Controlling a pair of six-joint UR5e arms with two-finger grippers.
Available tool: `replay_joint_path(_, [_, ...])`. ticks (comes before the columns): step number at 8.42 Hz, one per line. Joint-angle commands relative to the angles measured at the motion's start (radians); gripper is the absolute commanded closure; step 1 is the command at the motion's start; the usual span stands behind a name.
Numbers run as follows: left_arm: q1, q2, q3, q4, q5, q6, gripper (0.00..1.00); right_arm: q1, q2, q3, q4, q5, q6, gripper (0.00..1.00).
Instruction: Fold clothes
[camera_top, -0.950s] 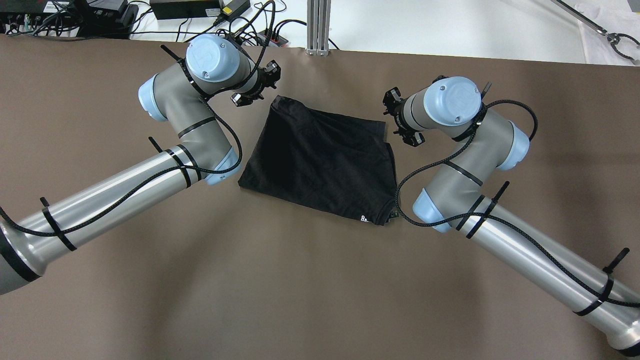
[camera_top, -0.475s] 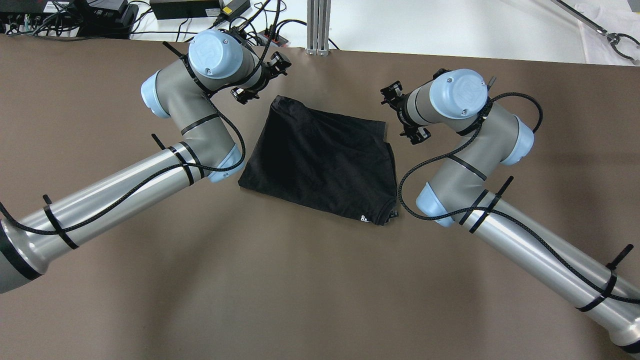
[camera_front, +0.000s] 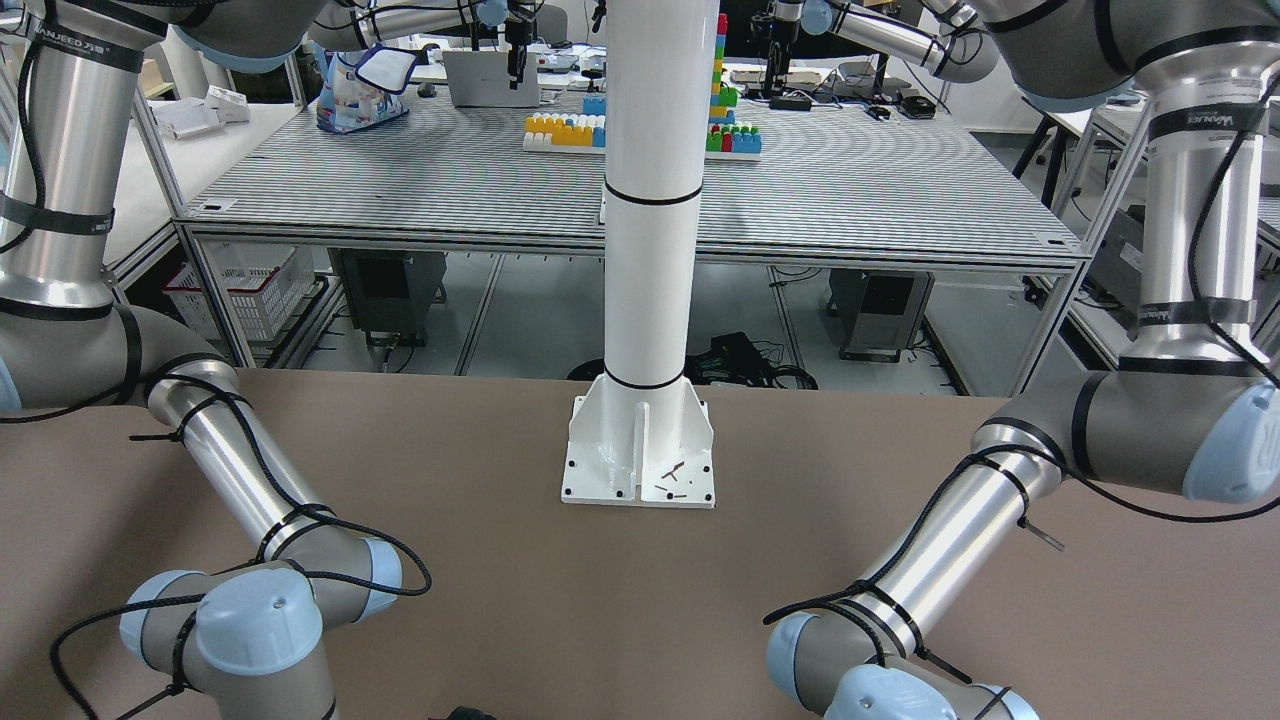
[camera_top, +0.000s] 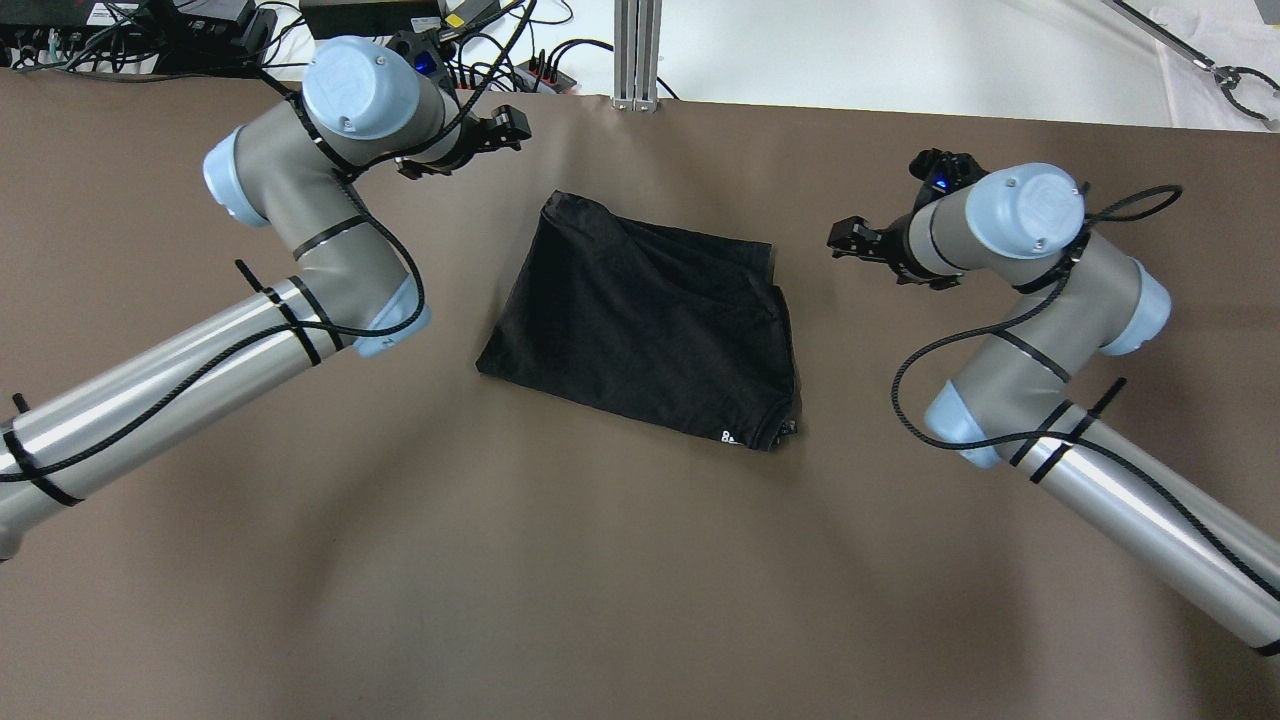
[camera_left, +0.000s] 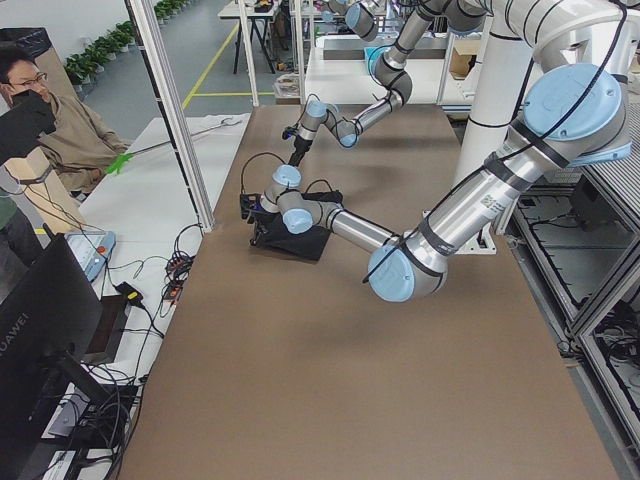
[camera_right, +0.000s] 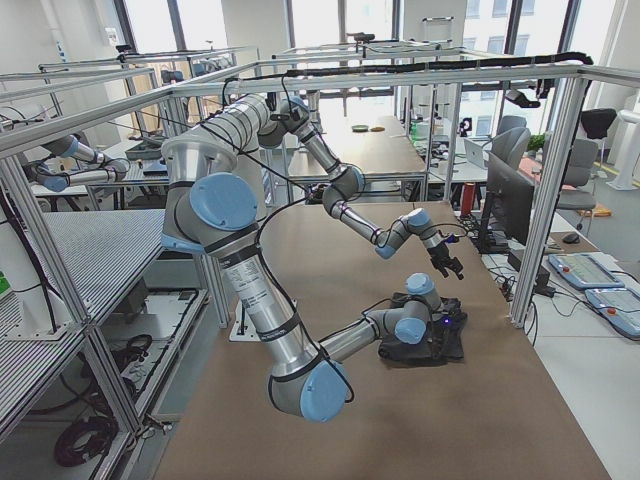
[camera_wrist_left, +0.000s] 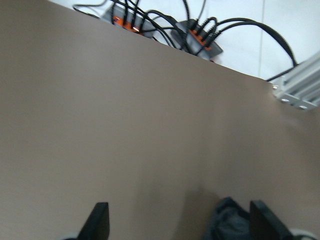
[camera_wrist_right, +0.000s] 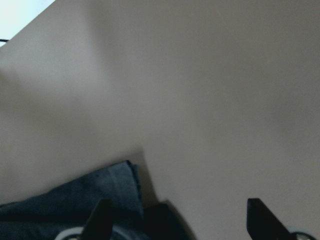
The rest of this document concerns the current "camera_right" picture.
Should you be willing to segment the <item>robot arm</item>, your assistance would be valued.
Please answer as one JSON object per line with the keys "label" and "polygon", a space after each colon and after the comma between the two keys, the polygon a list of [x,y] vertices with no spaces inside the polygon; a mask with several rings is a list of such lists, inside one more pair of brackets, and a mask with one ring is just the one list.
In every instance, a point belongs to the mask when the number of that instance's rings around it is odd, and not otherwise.
{"label": "robot arm", "polygon": [[340,161],[333,153],[310,120],[309,111],[301,99],[288,100],[280,108],[278,116],[269,118],[267,124],[293,134],[312,154],[330,180],[322,195],[325,211],[368,240],[380,257],[391,258],[410,237],[416,236],[427,250],[436,270],[443,276],[454,273],[459,279],[463,277],[463,265],[458,258],[450,255],[447,239],[425,209],[417,208],[383,230],[349,205],[348,201],[365,188],[364,174],[356,166]]}
{"label": "robot arm", "polygon": [[352,401],[343,360],[392,334],[410,345],[426,335],[442,301],[426,273],[406,280],[397,308],[373,310],[323,341],[311,338],[293,301],[270,279],[258,244],[257,199],[234,174],[237,156],[219,138],[185,133],[164,142],[170,190],[162,245],[218,260],[274,364],[267,381],[272,405],[327,422]]}

